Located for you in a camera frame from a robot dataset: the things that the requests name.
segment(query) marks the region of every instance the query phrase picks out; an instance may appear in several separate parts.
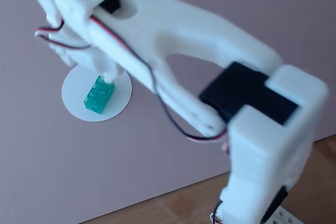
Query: white circular disc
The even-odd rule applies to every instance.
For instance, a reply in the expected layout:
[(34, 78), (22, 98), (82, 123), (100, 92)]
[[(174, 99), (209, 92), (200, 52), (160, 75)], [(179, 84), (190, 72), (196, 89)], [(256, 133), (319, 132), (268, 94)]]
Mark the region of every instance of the white circular disc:
[(98, 74), (81, 66), (76, 66), (65, 78), (62, 98), (65, 107), (75, 117), (88, 122), (101, 122), (121, 113), (129, 103), (132, 95), (132, 82), (125, 71), (114, 81), (115, 91), (100, 115), (85, 107), (84, 100), (89, 94)]

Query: white 3d-printed arm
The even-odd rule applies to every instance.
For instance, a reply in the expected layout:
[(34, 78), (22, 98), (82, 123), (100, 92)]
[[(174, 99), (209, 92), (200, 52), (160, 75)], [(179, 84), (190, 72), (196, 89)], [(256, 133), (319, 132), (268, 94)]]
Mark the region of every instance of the white 3d-printed arm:
[(153, 90), (148, 68), (89, 17), (99, 17), (120, 34), (154, 69), (163, 100), (205, 136), (217, 135), (225, 125), (212, 108), (178, 83), (166, 62), (167, 56), (185, 54), (221, 67), (240, 61), (266, 74), (281, 65), (275, 51), (256, 38), (225, 19), (187, 3), (120, 0), (120, 10), (110, 15), (99, 7), (102, 1), (55, 0), (55, 6), (66, 25), (82, 39), (101, 49)]
[(326, 85), (297, 68), (282, 66), (270, 47), (195, 6), (178, 0), (120, 0), (121, 8), (109, 14), (99, 7), (102, 1), (39, 0), (52, 25), (65, 20), (66, 29), (56, 38), (94, 46), (66, 50), (73, 61), (106, 74), (115, 73), (116, 64), (120, 65), (153, 91), (148, 68), (90, 19), (98, 17), (153, 68), (164, 101), (203, 135), (218, 134), (224, 122), (178, 83), (166, 61), (171, 54), (197, 57), (223, 68), (238, 61), (270, 76), (267, 87), (299, 106), (280, 125), (246, 105), (227, 126), (232, 173), (217, 215), (226, 224), (260, 223), (279, 189), (291, 189), (303, 170), (328, 95)]

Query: robotic arm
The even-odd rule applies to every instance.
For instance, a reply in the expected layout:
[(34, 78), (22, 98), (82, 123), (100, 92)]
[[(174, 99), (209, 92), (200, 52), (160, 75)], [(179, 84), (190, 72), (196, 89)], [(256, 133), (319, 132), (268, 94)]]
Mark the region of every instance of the robotic arm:
[[(178, 0), (38, 1), (52, 26), (64, 21), (48, 39), (67, 64), (107, 82), (123, 68), (205, 136), (192, 140), (218, 140), (228, 129), (232, 172), (218, 220), (267, 221), (306, 164), (328, 96), (322, 81), (282, 65), (273, 49), (222, 17)], [(198, 99), (174, 77), (171, 54), (225, 70)]]

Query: wooden surface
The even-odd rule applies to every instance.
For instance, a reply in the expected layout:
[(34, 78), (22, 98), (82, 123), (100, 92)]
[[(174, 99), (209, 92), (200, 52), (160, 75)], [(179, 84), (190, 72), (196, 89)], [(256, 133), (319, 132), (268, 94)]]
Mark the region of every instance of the wooden surface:
[[(314, 143), (312, 154), (282, 206), (304, 224), (336, 223), (336, 137)], [(182, 188), (85, 224), (206, 224), (228, 174)]]

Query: green block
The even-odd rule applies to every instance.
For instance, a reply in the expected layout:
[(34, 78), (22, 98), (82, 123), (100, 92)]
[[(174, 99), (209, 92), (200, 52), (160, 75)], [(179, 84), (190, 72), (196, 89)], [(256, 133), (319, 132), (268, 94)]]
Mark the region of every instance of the green block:
[(114, 90), (114, 83), (108, 84), (99, 76), (84, 100), (85, 107), (88, 110), (102, 114)]

